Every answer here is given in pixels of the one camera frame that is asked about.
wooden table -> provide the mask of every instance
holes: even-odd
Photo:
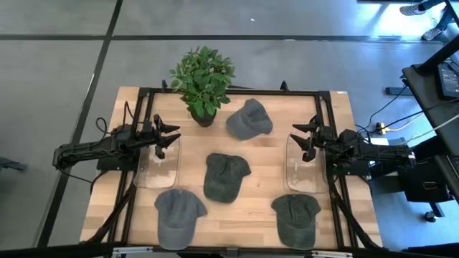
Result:
[[[120,87],[110,128],[122,123],[125,101],[128,101],[132,108],[135,107],[138,89],[138,87]],[[165,123],[181,126],[179,130],[182,134],[181,155],[176,185],[194,192],[203,201],[208,211],[207,216],[197,221],[196,234],[191,246],[285,248],[278,238],[276,216],[270,205],[275,198],[283,194],[297,193],[286,186],[285,146],[289,133],[302,134],[291,125],[305,124],[316,114],[314,98],[279,95],[229,95],[229,97],[231,103],[222,105],[214,124],[208,128],[201,128],[186,111],[186,105],[179,99],[179,95],[160,93],[154,96],[152,115],[157,113]],[[273,121],[273,131],[269,135],[259,135],[241,142],[226,130],[225,121],[244,105],[247,98],[251,97],[255,97],[265,106]],[[355,130],[347,93],[331,92],[331,99],[338,132],[345,128]],[[322,104],[322,109],[326,117],[325,103]],[[252,174],[243,179],[239,196],[232,204],[219,204],[204,196],[202,185],[206,172],[205,160],[212,152],[242,156],[252,170]],[[119,178],[120,171],[110,171],[100,177],[94,185],[81,240],[91,237],[112,211]],[[381,244],[372,197],[367,184],[355,176],[347,176],[346,180],[354,216],[373,241]],[[129,244],[158,245],[158,212],[154,207],[154,201],[162,191],[165,190],[137,189]],[[314,196],[322,208],[316,216],[315,247],[336,249],[328,191],[308,194]],[[115,239],[120,239],[123,216],[121,214],[118,220]],[[346,245],[350,245],[345,221],[344,215],[341,214],[344,241]]]

gray baseball cap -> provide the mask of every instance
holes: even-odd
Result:
[[[278,235],[287,247],[307,250],[316,242],[316,214],[321,211],[317,200],[305,194],[286,194],[273,201]]]
[[[249,99],[227,119],[227,127],[236,138],[248,140],[261,133],[271,133],[273,122],[260,102]]]
[[[222,203],[233,202],[242,184],[242,178],[250,175],[249,164],[244,158],[212,153],[206,159],[204,195]]]
[[[196,220],[207,214],[206,207],[194,193],[181,189],[161,193],[155,207],[159,245],[167,250],[186,248],[193,239]]]

chair wheel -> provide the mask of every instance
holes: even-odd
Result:
[[[433,214],[433,211],[429,211],[429,212],[426,212],[424,214],[424,219],[428,222],[436,222],[437,221],[437,217],[435,217],[435,214]]]

white cable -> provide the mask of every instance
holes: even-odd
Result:
[[[416,116],[415,119],[409,121],[407,124],[403,125],[401,128],[397,128],[397,129],[387,128],[387,129],[389,129],[388,132],[397,132],[398,130],[406,128],[408,125],[411,125],[414,121],[416,121],[416,119],[418,119],[421,115],[424,115],[424,113],[420,113],[418,116]]]
[[[421,134],[421,135],[414,135],[414,136],[411,137],[409,140],[407,140],[407,141],[405,141],[404,143],[402,143],[402,145],[407,144],[407,143],[409,143],[410,141],[415,140],[415,139],[418,139],[418,138],[420,138],[420,137],[422,137],[422,136],[424,136],[424,135],[426,135],[426,134],[428,134],[428,133],[431,133],[431,132],[433,132],[433,131],[435,131],[435,130],[438,130],[438,129],[442,128],[443,126],[447,125],[448,123],[451,123],[451,122],[452,122],[454,119],[456,119],[456,118],[459,118],[459,115],[456,115],[455,117],[449,119],[448,121],[444,122],[443,124],[437,126],[436,128],[433,128],[432,130],[429,130],[429,131],[427,131],[427,132],[425,132],[425,133],[423,133],[423,134]]]

clear acrylic panel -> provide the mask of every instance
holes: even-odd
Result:
[[[296,135],[307,138],[309,133]],[[293,191],[322,194],[328,189],[325,177],[325,152],[316,149],[316,158],[310,162],[302,160],[304,151],[290,137],[285,147],[285,185]]]
[[[155,155],[155,146],[141,150],[137,175],[134,184],[139,188],[171,188],[175,187],[179,177],[180,138],[176,139],[167,149],[163,149],[164,159]]]

